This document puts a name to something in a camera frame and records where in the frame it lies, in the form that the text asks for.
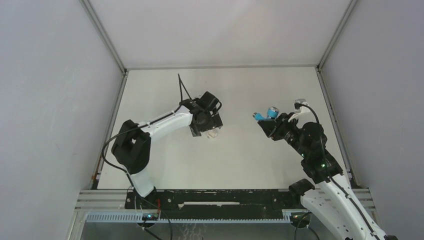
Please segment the blue plastic water faucet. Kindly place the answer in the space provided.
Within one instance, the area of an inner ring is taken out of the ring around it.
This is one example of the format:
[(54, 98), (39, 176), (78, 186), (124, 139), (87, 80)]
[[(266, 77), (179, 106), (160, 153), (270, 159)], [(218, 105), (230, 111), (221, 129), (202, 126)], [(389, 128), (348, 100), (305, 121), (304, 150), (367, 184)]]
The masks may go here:
[(273, 120), (273, 119), (276, 119), (278, 117), (279, 113), (280, 113), (280, 110), (277, 107), (270, 106), (266, 111), (266, 115), (262, 115), (258, 112), (254, 112), (252, 114), (252, 117), (256, 121)]

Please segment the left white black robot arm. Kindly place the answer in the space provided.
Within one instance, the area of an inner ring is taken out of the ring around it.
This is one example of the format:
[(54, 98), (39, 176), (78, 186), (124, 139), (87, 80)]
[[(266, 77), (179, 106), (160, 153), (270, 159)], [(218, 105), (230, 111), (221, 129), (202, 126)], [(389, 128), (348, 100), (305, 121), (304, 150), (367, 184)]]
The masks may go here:
[(188, 127), (193, 137), (223, 126), (219, 111), (222, 102), (206, 91), (201, 97), (182, 100), (178, 106), (147, 122), (125, 121), (119, 133), (111, 138), (111, 153), (122, 165), (130, 185), (136, 191), (137, 202), (149, 209), (156, 203), (156, 190), (147, 166), (151, 145), (168, 134)]

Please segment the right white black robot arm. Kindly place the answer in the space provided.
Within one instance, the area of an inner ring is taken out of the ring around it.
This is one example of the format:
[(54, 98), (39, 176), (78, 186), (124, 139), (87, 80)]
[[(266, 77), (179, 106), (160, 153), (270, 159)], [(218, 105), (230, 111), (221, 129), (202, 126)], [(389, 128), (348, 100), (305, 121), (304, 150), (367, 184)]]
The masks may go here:
[(299, 128), (292, 116), (282, 113), (257, 122), (268, 138), (286, 141), (302, 157), (308, 179), (289, 186), (289, 203), (305, 207), (339, 240), (395, 240), (396, 236), (387, 234), (366, 211), (343, 169), (325, 149), (327, 139), (321, 124), (310, 121)]

